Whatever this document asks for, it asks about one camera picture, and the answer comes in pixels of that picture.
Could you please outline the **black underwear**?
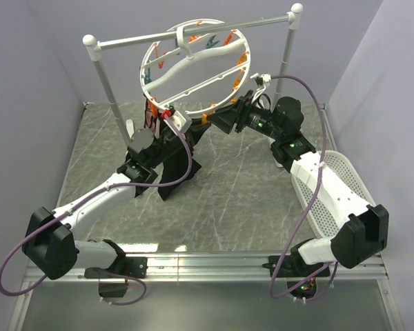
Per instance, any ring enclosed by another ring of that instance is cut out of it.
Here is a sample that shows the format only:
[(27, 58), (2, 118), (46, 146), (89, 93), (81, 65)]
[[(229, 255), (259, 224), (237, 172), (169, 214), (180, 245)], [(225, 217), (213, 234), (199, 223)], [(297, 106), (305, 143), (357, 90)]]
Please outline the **black underwear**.
[[(186, 141), (189, 145), (191, 155), (193, 157), (193, 148), (194, 146), (199, 142), (202, 135), (204, 134), (205, 130), (208, 128), (208, 126), (203, 126), (200, 121), (195, 121), (195, 124), (192, 124), (190, 126), (190, 129), (186, 133)], [(166, 128), (161, 130), (160, 134), (164, 134), (164, 132), (172, 133), (170, 129)], [(180, 179), (187, 171), (188, 168), (188, 156), (186, 153), (185, 148), (182, 145), (182, 142), (180, 139), (173, 135), (173, 137), (170, 138), (169, 146), (165, 148), (165, 152), (170, 151), (172, 155), (170, 155), (167, 159), (163, 162), (163, 172), (161, 175), (161, 181), (159, 183), (168, 183), (173, 182), (178, 179)], [(196, 173), (201, 169), (201, 164), (198, 163), (196, 160), (193, 159), (192, 161), (192, 168), (190, 170), (189, 175), (183, 180), (191, 180)], [(179, 183), (158, 188), (159, 196), (163, 201), (169, 199), (169, 197), (172, 195), (173, 191), (179, 186)]]

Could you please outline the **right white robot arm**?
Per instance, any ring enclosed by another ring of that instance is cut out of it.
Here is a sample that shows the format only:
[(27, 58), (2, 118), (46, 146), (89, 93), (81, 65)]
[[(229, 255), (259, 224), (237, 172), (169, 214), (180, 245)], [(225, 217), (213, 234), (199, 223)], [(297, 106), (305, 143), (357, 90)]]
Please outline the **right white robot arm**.
[(298, 100), (282, 97), (274, 110), (267, 110), (241, 97), (206, 118), (226, 134), (250, 128), (273, 139), (270, 150), (276, 162), (316, 193), (336, 221), (333, 236), (310, 239), (292, 249), (290, 267), (295, 274), (304, 276), (316, 264), (328, 262), (352, 269), (386, 248), (388, 210), (358, 196), (322, 161), (322, 153), (301, 132), (304, 115)]

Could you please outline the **white round clip hanger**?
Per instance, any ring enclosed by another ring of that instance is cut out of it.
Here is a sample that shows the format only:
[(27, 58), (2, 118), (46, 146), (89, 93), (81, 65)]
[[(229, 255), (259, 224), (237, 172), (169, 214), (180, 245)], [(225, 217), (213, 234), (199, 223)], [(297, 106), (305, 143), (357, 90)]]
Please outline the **white round clip hanger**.
[(248, 80), (251, 52), (238, 29), (193, 34), (174, 41), (155, 41), (139, 67), (139, 80), (152, 117), (200, 98), (203, 106), (192, 118), (234, 103)]

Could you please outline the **orange clothespin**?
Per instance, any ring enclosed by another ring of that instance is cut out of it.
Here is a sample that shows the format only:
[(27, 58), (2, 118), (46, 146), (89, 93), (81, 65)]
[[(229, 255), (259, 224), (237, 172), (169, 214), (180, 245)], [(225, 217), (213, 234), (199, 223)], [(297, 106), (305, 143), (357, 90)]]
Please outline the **orange clothespin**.
[(203, 113), (202, 114), (202, 116), (201, 116), (201, 124), (202, 125), (209, 124), (209, 120), (208, 120), (209, 115), (210, 115), (209, 113)]

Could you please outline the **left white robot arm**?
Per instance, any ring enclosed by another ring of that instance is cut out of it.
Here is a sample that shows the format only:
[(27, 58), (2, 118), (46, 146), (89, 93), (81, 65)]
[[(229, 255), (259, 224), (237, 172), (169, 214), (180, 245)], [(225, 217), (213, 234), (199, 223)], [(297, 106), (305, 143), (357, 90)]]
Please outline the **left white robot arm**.
[(164, 126), (158, 135), (148, 128), (133, 134), (126, 159), (100, 186), (82, 198), (30, 217), (23, 253), (51, 280), (74, 268), (99, 268), (109, 277), (126, 269), (126, 253), (113, 241), (96, 243), (78, 238), (120, 203), (156, 188), (162, 200), (201, 169), (193, 148), (209, 127), (192, 125), (185, 133)]

